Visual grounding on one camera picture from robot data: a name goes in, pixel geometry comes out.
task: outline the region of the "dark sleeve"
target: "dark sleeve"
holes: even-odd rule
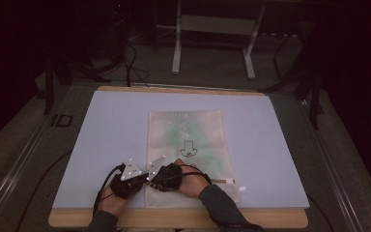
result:
[[[106,211],[96,211],[86,232],[115,232],[118,220],[116,216]]]
[[[249,224],[243,217],[243,214],[237,208],[234,201],[227,195],[225,191],[216,185],[209,185],[205,187],[198,199],[201,200],[206,207],[210,216],[217,221],[231,223],[231,224]],[[254,231],[251,228],[225,228],[217,224],[221,231]]]

